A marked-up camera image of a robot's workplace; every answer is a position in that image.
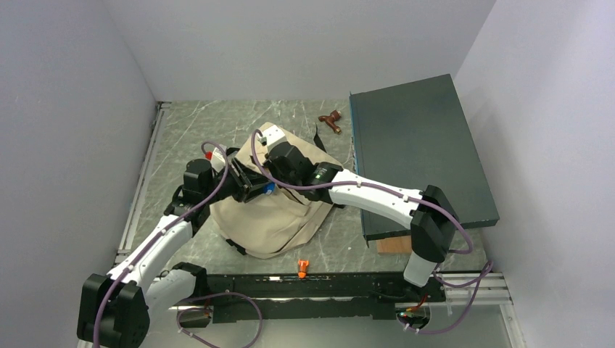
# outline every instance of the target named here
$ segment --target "white enclosure wall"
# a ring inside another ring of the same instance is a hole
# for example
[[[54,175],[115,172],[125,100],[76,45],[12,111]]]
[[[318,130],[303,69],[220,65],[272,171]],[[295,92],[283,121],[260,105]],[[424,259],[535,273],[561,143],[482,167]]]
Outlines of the white enclosure wall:
[[[529,347],[613,347],[615,2],[498,0],[455,85]]]
[[[0,347],[74,347],[112,264],[155,100],[100,0],[0,5]]]
[[[105,0],[158,100],[327,99],[456,74],[495,0]]]

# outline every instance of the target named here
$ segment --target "gray marble surface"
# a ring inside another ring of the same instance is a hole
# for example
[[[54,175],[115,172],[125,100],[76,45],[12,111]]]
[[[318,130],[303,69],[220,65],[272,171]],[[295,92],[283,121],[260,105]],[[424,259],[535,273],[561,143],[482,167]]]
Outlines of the gray marble surface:
[[[319,123],[319,115],[334,109],[342,113],[336,135]],[[144,207],[133,241],[136,248],[154,229],[173,192],[182,182],[189,160],[202,157],[202,141],[210,139],[226,146],[241,146],[256,127],[272,122],[306,141],[312,141],[315,127],[326,150],[345,168],[354,165],[348,99],[341,100],[236,100],[180,101],[171,104],[150,178]],[[312,240],[277,257],[261,260],[239,254],[219,235],[209,219],[199,233],[170,260],[207,268],[208,273],[295,273],[299,258],[310,261],[310,272],[400,271],[406,254],[378,254],[376,243],[366,246],[361,233],[360,211],[354,207],[334,208]],[[470,255],[450,254],[444,270],[481,270],[486,257],[478,231],[469,231],[476,251]],[[457,234],[453,248],[465,248]]]

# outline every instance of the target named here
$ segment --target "wooden block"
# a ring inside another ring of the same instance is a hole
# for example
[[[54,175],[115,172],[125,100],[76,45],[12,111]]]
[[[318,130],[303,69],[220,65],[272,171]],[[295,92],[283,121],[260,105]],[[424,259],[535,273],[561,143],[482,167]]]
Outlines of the wooden block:
[[[410,236],[391,237],[376,241],[379,254],[410,254],[412,240]]]

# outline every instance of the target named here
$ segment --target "bag strap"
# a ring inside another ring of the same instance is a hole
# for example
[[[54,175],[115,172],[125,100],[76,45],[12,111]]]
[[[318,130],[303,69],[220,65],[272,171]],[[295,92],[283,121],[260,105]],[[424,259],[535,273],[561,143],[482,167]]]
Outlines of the bag strap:
[[[323,144],[321,137],[318,135],[318,125],[316,123],[314,123],[314,125],[316,126],[316,134],[313,139],[314,145],[316,145],[316,147],[318,147],[322,152],[326,153],[325,144]]]
[[[234,241],[230,239],[225,239],[225,240],[226,240],[226,243],[228,243],[228,245],[230,245],[231,247],[237,248],[237,251],[239,252],[239,254],[242,254],[242,255],[246,254],[246,248],[242,247],[241,245],[235,243]]]

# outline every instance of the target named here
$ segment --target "beige cloth bag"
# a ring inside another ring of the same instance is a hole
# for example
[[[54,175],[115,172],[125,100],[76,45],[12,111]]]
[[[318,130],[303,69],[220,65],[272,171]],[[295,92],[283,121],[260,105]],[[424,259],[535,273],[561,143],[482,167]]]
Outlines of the beige cloth bag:
[[[271,127],[265,123],[260,130]],[[341,165],[333,157],[321,151],[293,133],[282,129],[286,139],[296,146],[312,163],[330,162]],[[249,138],[235,158],[243,165],[259,173],[250,160]],[[256,143],[256,152],[261,163],[265,161],[266,148]],[[276,256],[294,247],[307,243],[316,233],[331,205],[310,202],[295,190],[275,187],[270,195],[261,194],[248,203],[236,202],[232,197],[211,206],[211,216],[220,226],[220,235],[246,249],[246,253],[261,259]]]

